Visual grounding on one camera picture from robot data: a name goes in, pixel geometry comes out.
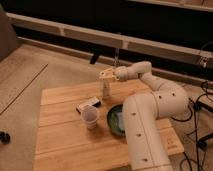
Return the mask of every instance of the green bowl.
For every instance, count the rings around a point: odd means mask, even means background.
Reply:
[[[123,105],[116,105],[112,107],[107,114],[107,124],[113,134],[117,136],[125,136],[125,130],[122,119],[122,107]]]

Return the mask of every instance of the wooden tabletop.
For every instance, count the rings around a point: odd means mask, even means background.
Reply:
[[[106,121],[107,112],[136,92],[151,91],[139,80],[110,84],[111,98],[102,101],[98,127],[88,130],[76,106],[100,98],[100,83],[43,90],[34,171],[100,171],[130,164],[125,138],[114,136]],[[156,121],[168,155],[184,151],[168,119]]]

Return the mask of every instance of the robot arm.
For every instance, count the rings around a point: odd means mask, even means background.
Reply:
[[[153,90],[132,95],[123,104],[123,119],[132,169],[172,170],[155,120],[184,113],[188,106],[185,90],[172,81],[153,76],[150,62],[118,67],[115,75],[120,81],[139,78]]]

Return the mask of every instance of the paper cup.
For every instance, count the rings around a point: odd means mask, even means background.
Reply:
[[[88,129],[94,129],[99,118],[99,111],[94,106],[86,106],[81,112],[81,119],[86,124]]]

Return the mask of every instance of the gray floor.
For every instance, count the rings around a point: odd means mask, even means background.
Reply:
[[[12,141],[8,145],[0,144],[0,171],[32,170],[42,89],[97,81],[99,72],[107,67],[101,63],[89,65],[86,60],[29,45],[22,45],[1,62],[0,130],[9,132]],[[193,99],[202,93],[198,87],[182,85]],[[202,136],[212,132],[213,115],[203,112],[200,116],[199,136]],[[186,153],[195,159],[194,137],[192,135],[190,140],[185,135],[193,130],[193,122],[173,124]],[[212,145],[210,142],[204,165],[206,171],[213,170]],[[171,157],[176,171],[183,158],[182,154]]]

